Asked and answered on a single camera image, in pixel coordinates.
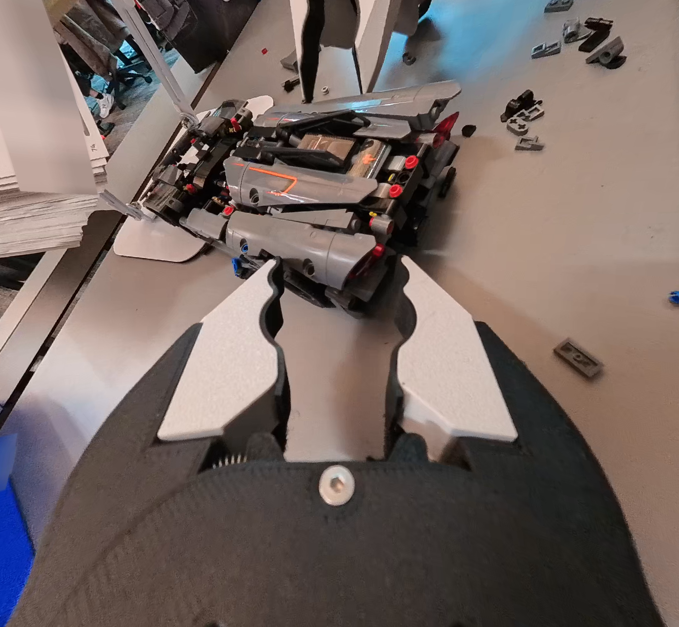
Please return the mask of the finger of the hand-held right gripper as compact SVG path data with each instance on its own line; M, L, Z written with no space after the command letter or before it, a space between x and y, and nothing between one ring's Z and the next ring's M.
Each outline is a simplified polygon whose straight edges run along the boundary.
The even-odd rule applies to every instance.
M304 103L311 103L320 47L342 47L342 0L289 0Z
M396 30L414 33L418 23L417 0L355 0L358 7L353 55L359 88L372 92L378 80L390 38Z

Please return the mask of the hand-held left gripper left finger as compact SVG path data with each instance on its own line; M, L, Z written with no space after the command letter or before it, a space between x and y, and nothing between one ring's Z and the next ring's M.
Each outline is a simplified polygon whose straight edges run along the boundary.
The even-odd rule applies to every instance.
M267 434L285 452L291 393L276 336L284 319L283 264L267 260L199 323L157 431L164 444L217 439L245 455Z

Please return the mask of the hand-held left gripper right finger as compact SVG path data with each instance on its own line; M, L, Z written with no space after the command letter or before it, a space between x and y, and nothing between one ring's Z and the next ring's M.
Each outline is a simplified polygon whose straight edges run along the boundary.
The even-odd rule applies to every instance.
M417 434L442 462L461 438L511 444L518 431L471 314L414 260L396 262L395 324L385 398L385 451Z

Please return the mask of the grey lego car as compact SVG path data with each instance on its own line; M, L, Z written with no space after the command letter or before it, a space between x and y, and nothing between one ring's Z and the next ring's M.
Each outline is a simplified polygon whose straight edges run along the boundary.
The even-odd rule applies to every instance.
M291 292L361 317L455 178L457 81L255 116L226 100L185 129L134 202L232 259L246 279L280 259Z

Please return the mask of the black lego set box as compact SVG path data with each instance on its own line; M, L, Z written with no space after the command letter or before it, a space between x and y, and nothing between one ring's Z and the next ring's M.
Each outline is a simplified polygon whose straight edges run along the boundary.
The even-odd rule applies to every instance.
M260 0L133 0L151 42L176 51L200 72L223 60ZM112 0L77 0L54 27L64 55L77 55L93 73L141 63L149 57Z

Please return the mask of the scattered black lego parts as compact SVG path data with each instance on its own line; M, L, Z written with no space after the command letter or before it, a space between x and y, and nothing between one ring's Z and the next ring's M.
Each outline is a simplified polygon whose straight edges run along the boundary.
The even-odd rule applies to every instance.
M301 86L300 74L298 71L298 61L295 52L285 56L280 60L281 66L284 70L293 73L293 75L282 83L282 88L286 93L291 93L293 89Z

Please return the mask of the grey flat lego plate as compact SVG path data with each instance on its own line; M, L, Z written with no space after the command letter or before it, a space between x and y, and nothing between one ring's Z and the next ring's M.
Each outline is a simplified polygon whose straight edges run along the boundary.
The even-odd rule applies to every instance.
M566 338L553 348L553 354L578 374L593 379L602 373L604 364L573 339Z

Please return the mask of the scattered small dark lego pieces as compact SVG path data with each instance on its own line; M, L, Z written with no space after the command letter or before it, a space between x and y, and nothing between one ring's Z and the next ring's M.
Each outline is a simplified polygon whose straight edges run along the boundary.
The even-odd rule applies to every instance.
M629 61L623 16L594 0L454 0L447 38L463 82L471 164L578 170L612 123L592 84Z

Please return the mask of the lego instruction booklet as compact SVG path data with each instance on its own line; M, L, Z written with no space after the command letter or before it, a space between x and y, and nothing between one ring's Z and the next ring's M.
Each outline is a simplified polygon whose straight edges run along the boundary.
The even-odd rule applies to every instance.
M106 147L42 0L1 0L1 258L79 246Z

